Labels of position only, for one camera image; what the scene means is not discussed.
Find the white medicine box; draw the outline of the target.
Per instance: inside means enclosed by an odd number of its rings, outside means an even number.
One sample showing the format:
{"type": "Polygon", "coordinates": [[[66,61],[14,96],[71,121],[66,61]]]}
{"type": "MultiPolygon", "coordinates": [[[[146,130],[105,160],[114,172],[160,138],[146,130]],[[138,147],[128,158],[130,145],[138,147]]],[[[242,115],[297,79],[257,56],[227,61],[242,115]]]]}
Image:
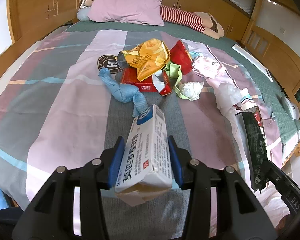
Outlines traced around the white medicine box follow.
{"type": "Polygon", "coordinates": [[[129,206],[137,206],[170,191],[172,184],[165,115],[153,104],[133,120],[115,194],[129,206]]]}

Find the black plastic bag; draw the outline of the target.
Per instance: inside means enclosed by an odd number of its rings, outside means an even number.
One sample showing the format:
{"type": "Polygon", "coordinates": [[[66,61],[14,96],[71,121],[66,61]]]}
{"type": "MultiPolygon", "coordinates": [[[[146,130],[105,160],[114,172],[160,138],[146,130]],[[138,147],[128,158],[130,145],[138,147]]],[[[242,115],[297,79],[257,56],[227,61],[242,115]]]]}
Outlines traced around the black plastic bag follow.
{"type": "Polygon", "coordinates": [[[260,110],[257,106],[236,114],[245,157],[249,167],[249,182],[253,191],[266,187],[266,176],[261,172],[262,163],[268,160],[266,137],[260,110]]]}

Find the white crumpled tissue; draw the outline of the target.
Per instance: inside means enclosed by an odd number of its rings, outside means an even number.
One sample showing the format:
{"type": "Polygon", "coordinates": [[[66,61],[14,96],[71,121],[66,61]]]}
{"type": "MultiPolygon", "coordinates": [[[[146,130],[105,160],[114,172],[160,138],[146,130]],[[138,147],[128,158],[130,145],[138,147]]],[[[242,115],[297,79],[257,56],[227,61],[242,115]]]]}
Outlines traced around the white crumpled tissue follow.
{"type": "Polygon", "coordinates": [[[204,87],[204,82],[196,81],[196,82],[182,83],[177,89],[177,94],[181,99],[195,101],[199,99],[203,87],[204,87]]]}

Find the blue crumpled cloth wipe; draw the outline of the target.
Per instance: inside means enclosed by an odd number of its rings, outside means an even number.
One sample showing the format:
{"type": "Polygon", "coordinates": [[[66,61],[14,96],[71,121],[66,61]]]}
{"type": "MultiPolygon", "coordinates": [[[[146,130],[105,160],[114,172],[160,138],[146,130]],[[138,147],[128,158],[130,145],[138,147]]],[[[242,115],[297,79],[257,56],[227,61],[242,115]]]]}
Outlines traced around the blue crumpled cloth wipe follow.
{"type": "Polygon", "coordinates": [[[118,83],[115,81],[107,68],[99,71],[99,77],[109,89],[112,96],[121,103],[132,102],[134,104],[132,117],[137,117],[148,108],[145,96],[134,85],[118,83]]]}

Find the red cigarette box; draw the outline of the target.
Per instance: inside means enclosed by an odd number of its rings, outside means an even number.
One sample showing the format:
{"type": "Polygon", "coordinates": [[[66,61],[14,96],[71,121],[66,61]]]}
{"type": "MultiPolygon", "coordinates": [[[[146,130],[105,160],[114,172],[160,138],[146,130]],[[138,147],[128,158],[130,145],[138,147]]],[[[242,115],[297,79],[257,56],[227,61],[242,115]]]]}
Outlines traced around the red cigarette box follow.
{"type": "Polygon", "coordinates": [[[134,85],[138,87],[140,92],[156,92],[161,96],[166,96],[172,92],[168,75],[164,70],[159,70],[143,81],[139,81],[136,77],[136,69],[126,68],[123,71],[121,83],[134,85]]]}

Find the pink striped quilt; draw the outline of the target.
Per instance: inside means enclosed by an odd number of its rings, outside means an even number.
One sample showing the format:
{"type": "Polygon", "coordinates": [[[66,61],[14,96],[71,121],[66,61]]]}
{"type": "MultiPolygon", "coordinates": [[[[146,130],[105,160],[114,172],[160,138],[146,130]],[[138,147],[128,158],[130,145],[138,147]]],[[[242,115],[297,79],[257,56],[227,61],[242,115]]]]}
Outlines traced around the pink striped quilt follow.
{"type": "MultiPolygon", "coordinates": [[[[173,47],[178,38],[163,31],[99,30],[63,32],[40,45],[21,65],[0,96],[0,189],[25,210],[51,173],[61,165],[84,166],[127,141],[133,103],[117,101],[98,76],[97,60],[151,38],[173,47]]],[[[207,166],[239,168],[248,174],[234,145],[230,122],[214,92],[199,99],[144,93],[166,118],[168,136],[207,166]]],[[[181,237],[190,191],[178,188],[135,207],[102,192],[111,239],[181,237]]]]}

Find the green bed mat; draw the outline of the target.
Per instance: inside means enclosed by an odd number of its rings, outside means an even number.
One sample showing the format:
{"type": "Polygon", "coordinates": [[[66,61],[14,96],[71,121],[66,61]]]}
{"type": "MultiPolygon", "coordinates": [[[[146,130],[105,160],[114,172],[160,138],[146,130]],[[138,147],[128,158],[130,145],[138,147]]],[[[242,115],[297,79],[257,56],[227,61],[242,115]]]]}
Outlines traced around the green bed mat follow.
{"type": "Polygon", "coordinates": [[[257,69],[251,62],[240,55],[238,52],[232,49],[235,41],[223,37],[218,40],[210,38],[204,34],[201,34],[191,28],[177,25],[173,23],[165,23],[163,27],[152,26],[152,25],[138,25],[132,23],[117,23],[117,22],[106,22],[96,23],[93,21],[77,22],[74,25],[66,29],[67,32],[88,32],[106,29],[117,29],[125,31],[136,31],[136,32],[150,32],[150,31],[163,31],[171,36],[177,38],[184,38],[194,42],[201,42],[207,44],[210,47],[223,50],[233,59],[243,65],[249,72],[254,83],[259,88],[264,101],[270,105],[273,114],[275,115],[281,135],[281,142],[286,144],[298,131],[300,131],[300,121],[293,120],[284,111],[279,99],[283,96],[283,91],[276,81],[270,81],[259,69],[257,69]]]}

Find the white round device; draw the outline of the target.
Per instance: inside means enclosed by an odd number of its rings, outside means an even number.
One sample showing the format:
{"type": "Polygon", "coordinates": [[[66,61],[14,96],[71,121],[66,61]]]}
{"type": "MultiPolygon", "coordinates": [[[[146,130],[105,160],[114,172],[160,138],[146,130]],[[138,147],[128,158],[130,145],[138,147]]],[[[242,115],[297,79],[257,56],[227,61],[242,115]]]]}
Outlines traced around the white round device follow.
{"type": "Polygon", "coordinates": [[[300,119],[300,112],[296,104],[292,103],[286,96],[282,96],[280,99],[280,103],[288,114],[288,116],[293,120],[300,119]]]}

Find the green crumpled paper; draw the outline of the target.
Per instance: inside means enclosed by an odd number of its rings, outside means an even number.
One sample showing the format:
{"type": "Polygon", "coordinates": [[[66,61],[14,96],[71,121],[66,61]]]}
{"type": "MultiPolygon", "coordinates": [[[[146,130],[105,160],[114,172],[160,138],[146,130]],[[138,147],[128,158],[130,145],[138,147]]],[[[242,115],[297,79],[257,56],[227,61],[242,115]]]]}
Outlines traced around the green crumpled paper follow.
{"type": "Polygon", "coordinates": [[[173,91],[179,96],[181,99],[189,99],[187,96],[185,96],[179,89],[180,82],[183,78],[183,74],[181,71],[181,65],[175,64],[171,61],[169,61],[165,68],[164,68],[165,73],[168,75],[169,81],[171,82],[171,88],[173,91]]]}

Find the yellow snack wrapper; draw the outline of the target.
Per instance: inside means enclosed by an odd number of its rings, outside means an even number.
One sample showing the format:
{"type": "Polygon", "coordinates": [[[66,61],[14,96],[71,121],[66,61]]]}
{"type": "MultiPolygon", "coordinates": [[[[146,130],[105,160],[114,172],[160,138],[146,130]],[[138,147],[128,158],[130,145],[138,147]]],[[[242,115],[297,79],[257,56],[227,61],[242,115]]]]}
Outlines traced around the yellow snack wrapper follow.
{"type": "Polygon", "coordinates": [[[143,81],[162,70],[169,60],[170,51],[166,44],[156,38],[145,41],[131,50],[122,50],[117,55],[118,66],[123,69],[135,68],[138,81],[143,81]]]}

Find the white flat board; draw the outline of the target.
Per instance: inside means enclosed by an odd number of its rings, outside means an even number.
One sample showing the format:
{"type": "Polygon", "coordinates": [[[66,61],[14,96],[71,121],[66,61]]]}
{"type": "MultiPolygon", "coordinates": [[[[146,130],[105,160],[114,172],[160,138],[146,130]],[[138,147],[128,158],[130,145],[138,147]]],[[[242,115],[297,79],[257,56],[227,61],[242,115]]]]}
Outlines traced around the white flat board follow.
{"type": "Polygon", "coordinates": [[[242,55],[245,59],[247,59],[250,63],[252,63],[259,71],[265,75],[270,82],[273,82],[273,78],[270,74],[270,71],[260,62],[258,61],[253,55],[251,55],[247,50],[240,47],[238,44],[234,44],[232,49],[242,55]]]}

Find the striped plush doll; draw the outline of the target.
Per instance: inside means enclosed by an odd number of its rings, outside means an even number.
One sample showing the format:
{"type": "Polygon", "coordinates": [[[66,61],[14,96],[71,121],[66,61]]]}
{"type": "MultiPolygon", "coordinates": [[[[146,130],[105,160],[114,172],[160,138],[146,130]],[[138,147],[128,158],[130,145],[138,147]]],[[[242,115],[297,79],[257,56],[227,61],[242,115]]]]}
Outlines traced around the striped plush doll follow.
{"type": "Polygon", "coordinates": [[[205,12],[188,12],[162,5],[160,15],[164,22],[187,26],[214,39],[225,35],[223,27],[217,20],[205,12]]]}

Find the light blue small pillow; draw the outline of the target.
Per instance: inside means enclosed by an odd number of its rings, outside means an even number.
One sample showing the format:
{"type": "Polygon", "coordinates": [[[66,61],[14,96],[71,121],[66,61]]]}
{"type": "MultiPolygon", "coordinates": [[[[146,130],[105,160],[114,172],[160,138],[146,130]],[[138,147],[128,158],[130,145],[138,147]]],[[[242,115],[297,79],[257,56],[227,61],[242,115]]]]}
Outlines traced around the light blue small pillow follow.
{"type": "Polygon", "coordinates": [[[79,21],[89,21],[90,18],[88,17],[88,14],[90,12],[91,7],[84,7],[82,9],[79,9],[79,11],[77,12],[77,19],[79,21]]]}

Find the pink pillow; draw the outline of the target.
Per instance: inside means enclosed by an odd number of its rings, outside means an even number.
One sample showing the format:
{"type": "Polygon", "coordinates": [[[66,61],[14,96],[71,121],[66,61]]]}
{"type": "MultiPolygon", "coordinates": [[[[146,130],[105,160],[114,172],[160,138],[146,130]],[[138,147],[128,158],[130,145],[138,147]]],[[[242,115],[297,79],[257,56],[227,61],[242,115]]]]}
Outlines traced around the pink pillow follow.
{"type": "Polygon", "coordinates": [[[162,0],[94,0],[88,17],[94,22],[120,22],[163,26],[162,0]]]}

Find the wooden bed frame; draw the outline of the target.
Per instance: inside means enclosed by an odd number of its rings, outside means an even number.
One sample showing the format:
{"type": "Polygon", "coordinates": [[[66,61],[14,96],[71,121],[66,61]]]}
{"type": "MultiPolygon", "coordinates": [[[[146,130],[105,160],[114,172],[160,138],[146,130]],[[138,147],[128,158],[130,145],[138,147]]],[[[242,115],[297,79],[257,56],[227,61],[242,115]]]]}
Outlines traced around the wooden bed frame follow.
{"type": "MultiPolygon", "coordinates": [[[[277,2],[298,12],[296,0],[256,0],[242,42],[277,79],[290,100],[300,90],[300,57],[277,36],[260,27],[261,8],[266,1],[277,2]]],[[[81,0],[6,0],[4,12],[11,45],[0,54],[0,78],[13,62],[35,42],[75,18],[81,0]]]]}

